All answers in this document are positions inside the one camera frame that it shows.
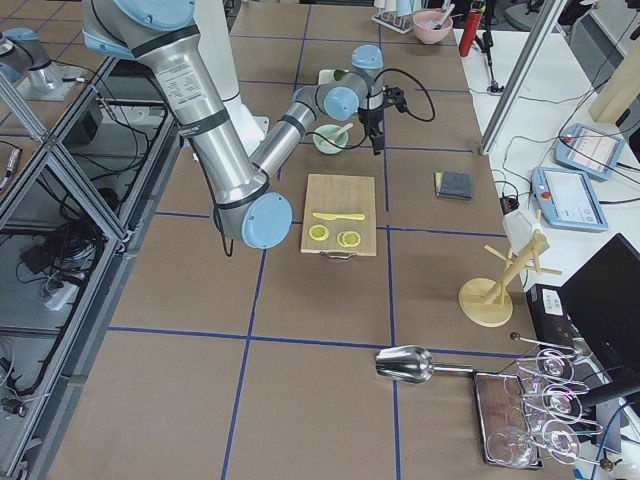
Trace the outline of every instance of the green bowl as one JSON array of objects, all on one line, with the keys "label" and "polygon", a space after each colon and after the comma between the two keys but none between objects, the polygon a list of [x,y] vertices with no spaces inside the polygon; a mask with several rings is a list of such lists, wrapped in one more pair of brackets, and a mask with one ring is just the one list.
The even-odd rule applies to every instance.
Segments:
[{"label": "green bowl", "polygon": [[[326,138],[329,138],[331,135],[336,133],[342,127],[340,125],[322,125],[315,129],[320,135],[323,135]],[[313,143],[318,150],[326,155],[335,155],[336,153],[340,153],[342,150],[338,147],[334,147],[330,143],[325,143],[324,145],[320,145],[323,139],[317,135],[313,135]],[[341,133],[338,138],[332,140],[333,143],[340,147],[344,147],[349,141],[349,132]]]}]

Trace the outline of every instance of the lemon slice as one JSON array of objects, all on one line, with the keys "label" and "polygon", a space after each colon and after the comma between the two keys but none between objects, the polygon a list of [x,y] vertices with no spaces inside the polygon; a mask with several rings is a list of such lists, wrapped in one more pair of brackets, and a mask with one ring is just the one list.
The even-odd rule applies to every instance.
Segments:
[{"label": "lemon slice", "polygon": [[358,232],[354,232],[353,230],[349,230],[346,232],[340,232],[338,234],[338,245],[343,248],[354,248],[360,245],[360,241],[362,237]]},{"label": "lemon slice", "polygon": [[324,225],[312,225],[309,228],[309,236],[316,242],[323,242],[329,238],[329,229]]}]

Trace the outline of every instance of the cutting board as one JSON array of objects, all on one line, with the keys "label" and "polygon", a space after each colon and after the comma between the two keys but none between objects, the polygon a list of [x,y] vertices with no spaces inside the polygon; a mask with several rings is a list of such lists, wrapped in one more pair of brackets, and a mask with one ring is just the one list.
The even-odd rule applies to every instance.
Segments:
[{"label": "cutting board", "polygon": [[[364,220],[321,220],[313,212],[319,213],[362,213]],[[329,237],[318,242],[309,236],[313,225],[324,225],[329,229]],[[356,247],[342,247],[338,244],[338,234],[355,231],[361,236]],[[355,254],[373,257],[376,255],[376,197],[373,177],[349,175],[321,175],[312,173],[307,178],[307,197],[302,222],[302,253]]]}]

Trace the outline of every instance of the black monitor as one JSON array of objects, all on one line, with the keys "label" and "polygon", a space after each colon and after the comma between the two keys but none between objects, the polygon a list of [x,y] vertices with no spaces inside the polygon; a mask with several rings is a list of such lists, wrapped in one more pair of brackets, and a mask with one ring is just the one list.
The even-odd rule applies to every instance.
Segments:
[{"label": "black monitor", "polygon": [[[640,253],[618,233],[558,294],[604,369],[615,368],[610,385],[587,394],[592,404],[640,391]],[[640,400],[640,393],[626,399]],[[640,414],[640,405],[633,409]]]}]

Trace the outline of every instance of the pink bowl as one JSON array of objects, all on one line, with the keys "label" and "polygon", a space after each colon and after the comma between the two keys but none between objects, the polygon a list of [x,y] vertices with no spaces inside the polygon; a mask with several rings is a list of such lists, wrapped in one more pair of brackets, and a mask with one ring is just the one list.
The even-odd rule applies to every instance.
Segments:
[{"label": "pink bowl", "polygon": [[418,37],[418,40],[427,45],[444,40],[444,37],[446,37],[451,31],[451,28],[453,28],[453,20],[451,17],[445,20],[440,30],[429,28],[431,25],[435,26],[441,16],[442,12],[437,10],[425,10],[413,16],[413,32],[416,34],[416,37]]}]

